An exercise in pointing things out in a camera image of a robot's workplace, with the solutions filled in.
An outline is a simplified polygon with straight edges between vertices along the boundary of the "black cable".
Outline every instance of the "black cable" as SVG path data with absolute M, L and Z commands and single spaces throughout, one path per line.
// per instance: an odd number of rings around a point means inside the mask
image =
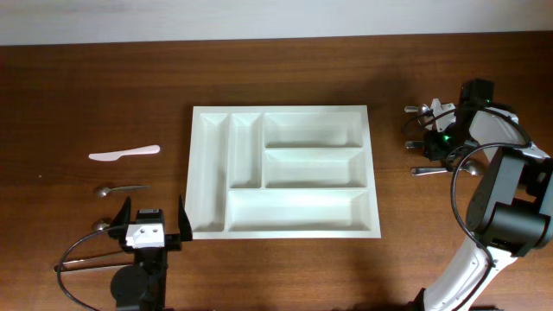
M 520 126 L 519 124 L 512 121 L 510 117 L 507 117 L 500 112 L 489 110 L 489 109 L 478 109 L 478 111 L 484 111 L 491 113 L 495 116 L 501 117 L 503 120 L 505 120 L 509 125 L 514 127 L 524 138 L 525 143 L 524 144 L 516 144 L 516 143 L 486 143 L 479 147 L 476 147 L 475 149 L 468 152 L 463 158 L 459 161 L 459 164 L 457 164 L 457 167 L 453 171 L 453 177 L 451 179 L 451 188 L 450 188 L 450 195 L 451 195 L 451 207 L 453 209 L 453 214 L 455 216 L 455 219 L 457 220 L 457 223 L 461 227 L 461 229 L 465 232 L 465 234 L 473 240 L 473 242 L 478 245 L 479 248 L 481 248 L 487 256 L 487 267 L 484 271 L 484 274 L 482 275 L 482 278 L 476 283 L 473 290 L 465 297 L 465 299 L 456 307 L 453 309 L 453 311 L 460 310 L 469 300 L 472 299 L 474 294 L 479 290 L 480 286 L 484 283 L 484 281 L 488 278 L 490 275 L 490 272 L 492 272 L 492 269 L 495 267 L 495 262 L 493 260 L 492 253 L 485 247 L 467 228 L 465 223 L 462 220 L 462 217 L 459 214 L 459 210 L 457 209 L 457 203 L 455 202 L 455 183 L 457 182 L 457 176 L 459 175 L 459 171 L 461 169 L 461 166 L 463 163 L 473 154 L 475 154 L 478 151 L 481 151 L 483 149 L 488 148 L 496 148 L 496 147 L 504 147 L 504 148 L 513 148 L 513 149 L 525 149 L 532 146 L 532 140 L 530 138 L 530 135 Z
M 61 280 L 61 271 L 64 269 L 64 265 L 63 263 L 65 263 L 66 259 L 67 259 L 67 256 L 69 255 L 69 253 L 75 248 L 77 247 L 79 244 L 87 241 L 87 239 L 89 238 L 92 238 L 92 237 L 95 237 L 99 234 L 102 234 L 104 232 L 110 232 L 112 230 L 120 230 L 120 229 L 124 229 L 127 225 L 115 225 L 113 227 L 108 227 L 108 228 L 105 228 L 104 230 L 99 230 L 99 231 L 96 231 L 96 232 L 93 232 L 93 233 L 90 233 L 90 234 L 87 234 L 85 235 L 83 238 L 81 238 L 79 241 L 75 242 L 71 247 L 69 247 L 69 249 L 67 249 L 67 251 L 63 254 L 63 256 L 61 257 L 60 259 L 60 262 L 58 263 L 58 270 L 56 272 L 56 275 L 58 276 L 58 285 L 60 285 L 60 289 L 61 291 L 63 291 L 63 293 L 69 297 L 69 299 L 71 299 L 72 301 L 74 301 L 75 303 L 81 305 L 82 307 L 88 309 L 88 310 L 91 310 L 91 311 L 99 311 L 98 309 L 96 308 L 93 308 L 89 305 L 87 305 L 86 303 L 80 301 L 79 299 L 77 299 L 74 295 L 72 295 L 69 290 L 67 290 L 67 288 L 65 287 L 65 285 L 63 285 L 63 281 Z

